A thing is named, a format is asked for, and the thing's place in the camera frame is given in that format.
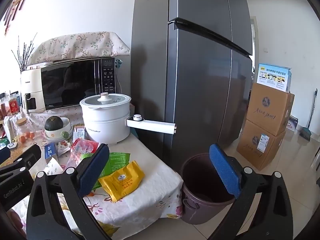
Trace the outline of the blue carton box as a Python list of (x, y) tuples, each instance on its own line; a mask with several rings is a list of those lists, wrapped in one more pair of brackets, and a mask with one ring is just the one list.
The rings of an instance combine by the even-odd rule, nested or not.
[(57, 149), (54, 142), (50, 142), (44, 146), (44, 158), (49, 162), (52, 158), (58, 161)]

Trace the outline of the white nut snack wrapper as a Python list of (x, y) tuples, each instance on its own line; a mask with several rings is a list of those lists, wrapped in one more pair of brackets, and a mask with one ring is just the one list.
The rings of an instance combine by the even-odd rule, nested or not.
[(64, 141), (57, 143), (57, 155), (58, 156), (65, 154), (70, 150), (71, 150), (71, 144), (67, 140), (64, 140)]

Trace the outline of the red clear plastic bag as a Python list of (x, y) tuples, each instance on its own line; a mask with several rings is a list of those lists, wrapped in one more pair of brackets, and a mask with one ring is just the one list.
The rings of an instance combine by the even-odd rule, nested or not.
[(78, 138), (72, 144), (71, 153), (66, 168), (77, 167), (85, 158), (91, 157), (99, 147), (99, 143), (87, 139)]

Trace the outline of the light blue milk carton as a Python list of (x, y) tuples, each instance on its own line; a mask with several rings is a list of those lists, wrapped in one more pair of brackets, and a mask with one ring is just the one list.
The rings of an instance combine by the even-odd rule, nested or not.
[(73, 129), (73, 142), (77, 139), (85, 139), (86, 138), (86, 129), (84, 126), (76, 125)]

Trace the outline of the yellow snack pouch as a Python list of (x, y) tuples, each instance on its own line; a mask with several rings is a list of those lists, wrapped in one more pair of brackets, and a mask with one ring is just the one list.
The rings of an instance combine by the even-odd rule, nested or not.
[(98, 181), (115, 203), (135, 191), (144, 177), (143, 170), (134, 160), (112, 174), (99, 178)]

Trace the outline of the green snack packet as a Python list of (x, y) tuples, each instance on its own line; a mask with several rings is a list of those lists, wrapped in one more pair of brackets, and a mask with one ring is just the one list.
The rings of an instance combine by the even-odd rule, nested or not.
[[(78, 164), (80, 164), (83, 159), (89, 158), (92, 155), (93, 155), (93, 153), (83, 153), (80, 156), (80, 160), (79, 160)], [(129, 161), (130, 161), (130, 153), (111, 152), (109, 155), (108, 162), (106, 163), (106, 165), (102, 169), (102, 172), (101, 172), (99, 178), (108, 176), (108, 175), (112, 174), (113, 172), (127, 166), (129, 164)], [(101, 184), (97, 180), (95, 185), (93, 186), (92, 190), (95, 190), (100, 187), (101, 187)]]

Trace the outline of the white round gadget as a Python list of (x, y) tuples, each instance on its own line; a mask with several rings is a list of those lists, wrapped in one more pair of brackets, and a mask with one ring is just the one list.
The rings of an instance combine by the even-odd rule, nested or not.
[(8, 148), (9, 150), (14, 150), (14, 149), (17, 148), (17, 146), (18, 146), (18, 143), (17, 143), (17, 142), (12, 142), (12, 143), (10, 143), (10, 144), (7, 145), (7, 148)]

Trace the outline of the glass jar cork lid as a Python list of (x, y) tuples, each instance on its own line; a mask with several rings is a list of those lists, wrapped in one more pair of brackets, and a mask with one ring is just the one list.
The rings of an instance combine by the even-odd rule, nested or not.
[(17, 119), (16, 127), (18, 142), (25, 144), (28, 140), (34, 140), (36, 135), (35, 128), (28, 118)]

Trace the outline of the lower cardboard box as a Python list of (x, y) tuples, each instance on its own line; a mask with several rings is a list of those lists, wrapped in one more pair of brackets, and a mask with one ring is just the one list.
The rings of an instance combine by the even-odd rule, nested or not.
[(275, 136), (246, 120), (236, 150), (259, 171), (276, 156), (285, 131)]

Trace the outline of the cream air fryer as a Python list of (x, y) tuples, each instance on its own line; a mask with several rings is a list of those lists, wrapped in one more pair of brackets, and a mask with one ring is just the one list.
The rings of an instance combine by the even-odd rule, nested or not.
[(21, 73), (21, 97), (23, 108), (27, 112), (42, 113), (46, 110), (40, 68)]

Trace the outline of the upper cardboard box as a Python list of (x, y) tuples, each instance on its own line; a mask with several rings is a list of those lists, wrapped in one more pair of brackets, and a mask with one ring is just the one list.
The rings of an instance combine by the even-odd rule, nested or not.
[(274, 136), (285, 131), (295, 95), (254, 83), (246, 118)]

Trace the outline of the white electric cooking pot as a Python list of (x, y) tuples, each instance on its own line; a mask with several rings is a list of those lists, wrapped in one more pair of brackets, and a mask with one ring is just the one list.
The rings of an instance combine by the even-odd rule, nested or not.
[(89, 139), (107, 145), (116, 144), (130, 135), (131, 128), (176, 133), (174, 123), (146, 120), (140, 114), (131, 116), (130, 102), (128, 95), (107, 92), (82, 99), (80, 106)]

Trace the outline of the floral tablecloth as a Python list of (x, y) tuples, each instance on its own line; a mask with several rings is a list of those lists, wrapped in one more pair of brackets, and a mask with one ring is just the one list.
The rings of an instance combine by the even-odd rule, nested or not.
[(117, 202), (103, 188), (84, 197), (89, 211), (112, 239), (131, 237), (160, 218), (182, 215), (181, 176), (154, 155), (134, 135), (110, 146), (111, 152), (130, 154), (145, 174), (139, 187)]

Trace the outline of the dried twig bunch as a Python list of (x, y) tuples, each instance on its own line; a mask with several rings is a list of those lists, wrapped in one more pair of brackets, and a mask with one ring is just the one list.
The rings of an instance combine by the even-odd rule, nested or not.
[(20, 73), (27, 69), (29, 58), (31, 57), (34, 50), (34, 40), (37, 34), (34, 35), (33, 39), (29, 44), (23, 43), (22, 49), (20, 49), (20, 37), (18, 37), (18, 46), (16, 52), (11, 50), (16, 62), (18, 63)]

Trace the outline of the red hanging wall decoration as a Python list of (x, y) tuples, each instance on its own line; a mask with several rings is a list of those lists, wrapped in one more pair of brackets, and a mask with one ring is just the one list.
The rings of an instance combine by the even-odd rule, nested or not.
[(10, 22), (12, 22), (16, 14), (19, 10), (21, 10), (25, 0), (11, 0), (9, 2), (9, 5), (5, 9), (4, 16), (3, 16), (3, 22), (4, 22), (4, 35), (6, 36), (8, 33), (8, 30), (10, 28)]

